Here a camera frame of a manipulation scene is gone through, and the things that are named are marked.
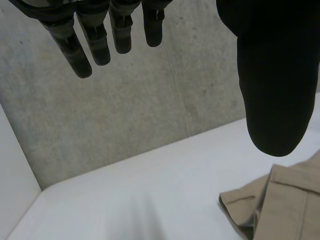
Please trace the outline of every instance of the finger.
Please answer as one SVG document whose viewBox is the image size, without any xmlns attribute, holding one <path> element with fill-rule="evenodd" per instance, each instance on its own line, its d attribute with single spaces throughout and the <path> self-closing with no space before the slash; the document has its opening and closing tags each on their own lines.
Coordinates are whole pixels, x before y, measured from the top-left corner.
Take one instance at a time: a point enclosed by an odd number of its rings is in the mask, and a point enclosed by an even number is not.
<svg viewBox="0 0 320 240">
<path fill-rule="evenodd" d="M 109 15 L 115 49 L 119 54 L 131 50 L 132 12 L 139 6 L 141 0 L 111 0 Z"/>
<path fill-rule="evenodd" d="M 59 22 L 41 21 L 59 46 L 74 73 L 84 79 L 92 74 L 92 69 L 75 33 L 74 22 L 73 16 Z"/>
<path fill-rule="evenodd" d="M 161 44 L 164 9 L 171 2 L 172 0 L 142 0 L 145 39 L 150 47 Z"/>
<path fill-rule="evenodd" d="M 266 154 L 288 155 L 303 138 L 314 109 L 319 23 L 258 42 L 239 37 L 237 51 L 250 137 Z"/>
<path fill-rule="evenodd" d="M 76 15 L 97 65 L 110 62 L 107 32 L 104 19 L 108 12 L 109 0 L 84 0 L 77 2 Z"/>
</svg>

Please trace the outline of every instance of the gloved hand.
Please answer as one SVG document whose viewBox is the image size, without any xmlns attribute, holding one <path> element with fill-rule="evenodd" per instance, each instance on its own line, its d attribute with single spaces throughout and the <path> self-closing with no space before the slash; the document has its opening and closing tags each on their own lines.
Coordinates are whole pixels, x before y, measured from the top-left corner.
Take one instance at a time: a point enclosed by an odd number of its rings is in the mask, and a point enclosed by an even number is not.
<svg viewBox="0 0 320 240">
<path fill-rule="evenodd" d="M 131 50 L 132 12 L 141 0 L 9 0 L 25 15 L 39 20 L 50 32 L 75 74 L 92 74 L 89 61 L 74 31 L 74 13 L 84 32 L 97 65 L 110 62 L 104 19 L 109 12 L 115 49 L 120 54 Z M 164 9 L 172 0 L 142 0 L 144 32 L 151 47 L 162 41 Z"/>
<path fill-rule="evenodd" d="M 308 127 L 320 63 L 319 0 L 217 0 L 238 37 L 237 67 L 255 146 L 291 153 Z"/>
</svg>

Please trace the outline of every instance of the white wall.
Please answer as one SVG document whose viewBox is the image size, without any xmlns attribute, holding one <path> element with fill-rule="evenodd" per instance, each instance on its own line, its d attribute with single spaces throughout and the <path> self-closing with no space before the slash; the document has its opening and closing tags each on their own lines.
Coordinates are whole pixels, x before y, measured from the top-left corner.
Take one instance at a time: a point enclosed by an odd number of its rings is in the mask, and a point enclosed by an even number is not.
<svg viewBox="0 0 320 240">
<path fill-rule="evenodd" d="M 41 190 L 0 105 L 0 240 L 5 240 Z"/>
</svg>

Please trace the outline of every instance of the khaki fabric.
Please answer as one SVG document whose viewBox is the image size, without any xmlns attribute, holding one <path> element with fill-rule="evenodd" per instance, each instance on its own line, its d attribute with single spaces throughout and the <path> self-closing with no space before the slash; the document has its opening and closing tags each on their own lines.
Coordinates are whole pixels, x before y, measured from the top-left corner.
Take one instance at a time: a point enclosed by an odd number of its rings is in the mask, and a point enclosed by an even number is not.
<svg viewBox="0 0 320 240">
<path fill-rule="evenodd" d="M 320 151 L 232 191 L 219 202 L 248 240 L 320 240 Z"/>
</svg>

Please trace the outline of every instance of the gray concrete wall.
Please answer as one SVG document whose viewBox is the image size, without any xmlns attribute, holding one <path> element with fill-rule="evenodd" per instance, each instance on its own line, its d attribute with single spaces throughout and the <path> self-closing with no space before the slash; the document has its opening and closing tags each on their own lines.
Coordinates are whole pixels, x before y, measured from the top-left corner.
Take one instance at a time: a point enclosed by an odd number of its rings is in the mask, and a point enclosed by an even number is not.
<svg viewBox="0 0 320 240">
<path fill-rule="evenodd" d="M 174 0 L 163 43 L 146 44 L 142 9 L 133 13 L 132 50 L 79 79 L 49 33 L 0 2 L 0 102 L 42 189 L 241 119 L 236 38 L 216 2 Z"/>
</svg>

